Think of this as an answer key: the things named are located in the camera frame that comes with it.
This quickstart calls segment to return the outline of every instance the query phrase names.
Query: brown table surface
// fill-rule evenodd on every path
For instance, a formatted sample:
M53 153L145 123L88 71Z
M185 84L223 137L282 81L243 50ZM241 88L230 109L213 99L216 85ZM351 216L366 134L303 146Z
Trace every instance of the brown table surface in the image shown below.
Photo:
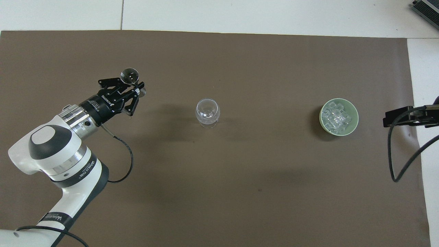
M135 167L72 227L90 246L430 246L420 160L393 183L382 127L386 111L413 104L406 39L3 31L0 63L2 229L36 224L61 197L44 174L20 172L9 147L133 67L148 93L107 127ZM213 129L195 118L205 97L221 108ZM320 127L331 98L357 107L351 135ZM416 131L393 141L398 170ZM124 175L122 144L102 130L85 143L111 179Z

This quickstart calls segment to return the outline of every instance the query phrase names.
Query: green bowl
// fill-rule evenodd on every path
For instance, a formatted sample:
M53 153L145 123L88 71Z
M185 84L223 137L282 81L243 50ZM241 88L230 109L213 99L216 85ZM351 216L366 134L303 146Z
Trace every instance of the green bowl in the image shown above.
M329 129L327 129L324 125L323 125L323 120L322 120L322 112L323 112L323 108L325 108L325 106L331 102L334 102L335 104L340 103L344 108L345 108L345 112L351 116L352 120L349 123L349 125L346 127L346 129L341 132L341 133L334 133L332 131L330 131ZM356 129L356 127L358 126L358 111L356 110L355 106L349 102L348 100L345 100L343 98L333 98L331 100L329 100L328 102L326 102L322 109L320 110L320 114L319 114L319 120L320 120L320 125L322 126L322 128L333 135L336 136L345 136L345 135L349 135L352 132L354 132L354 130Z

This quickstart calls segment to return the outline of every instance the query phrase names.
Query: black cable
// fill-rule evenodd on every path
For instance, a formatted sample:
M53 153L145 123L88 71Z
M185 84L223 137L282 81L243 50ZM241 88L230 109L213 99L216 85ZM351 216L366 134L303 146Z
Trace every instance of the black cable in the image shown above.
M44 230L50 230L50 231L55 231L55 232L59 232L59 233L63 233L65 235L68 235L76 240L78 240L80 243L82 243L85 247L89 247L88 244L82 240L80 237L76 236L75 234L68 232L66 230L61 230L58 228L54 228L54 227L49 227L49 226L41 226L41 225L27 225L27 226L22 226L22 227L18 227L16 229L16 231L20 231L20 230L24 230L24 229L44 229Z
M119 137L117 137L115 135L113 136L113 138L115 138L115 139L119 140L121 143L125 144L125 146L128 148L128 151L130 152L130 155L131 155L131 165L130 165L130 169L128 170L127 174L123 178L116 180L116 181L108 180L109 183L119 183L119 182L122 182L123 180L125 180L125 178L127 178L128 175L131 173L133 166L134 166L134 156L133 156L133 152L131 151L130 146L128 146L128 144L126 142L124 142L122 139L120 139Z
M407 161L407 163L404 165L404 167L401 169L400 173L398 174L398 176L395 178L395 174L393 172L393 166L392 166L392 149L391 149L391 137L392 137L392 131L393 128L396 126L396 124L406 115L417 111L417 110L425 110L427 107L426 106L420 106L420 107L416 107L413 109L410 109L406 112L401 113L399 116L397 116L395 118L395 120L392 122L392 125L390 125L390 129L389 129L389 134L387 136L387 154L388 154L388 158L389 158L389 168L390 168L390 175L392 177L392 180L394 182L398 182L401 177L404 175L404 173L406 172L406 170L409 168L409 166L412 164L412 162L416 159L416 157L419 156L419 154L424 151L427 147L429 147L431 144L433 144L434 142L436 142L437 140L439 140L439 135L434 137L433 139L431 139L430 141L428 141L427 143L425 143L420 149L418 149L413 155L412 157L410 157L410 159Z

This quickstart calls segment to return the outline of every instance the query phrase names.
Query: white tile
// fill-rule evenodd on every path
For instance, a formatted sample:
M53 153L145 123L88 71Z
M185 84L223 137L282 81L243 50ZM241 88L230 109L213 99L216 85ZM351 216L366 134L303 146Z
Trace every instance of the white tile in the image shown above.
M407 41L414 105L431 105L439 96L439 39ZM439 127L417 127L419 145L439 135ZM439 247L439 142L421 153L425 203L432 247Z
M122 29L439 37L411 0L125 0Z
M0 30L120 29L122 0L1 0Z

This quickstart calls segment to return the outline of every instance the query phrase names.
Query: black vent grille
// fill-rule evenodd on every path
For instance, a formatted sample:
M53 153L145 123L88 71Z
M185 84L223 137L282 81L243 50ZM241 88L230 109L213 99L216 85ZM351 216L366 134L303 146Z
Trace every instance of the black vent grille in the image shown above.
M430 6L428 6L423 1L419 1L413 6L413 10L419 13L425 20L433 24L436 28L439 29L439 13L434 11Z
M439 9L439 0L427 0L431 4L433 4L434 7Z

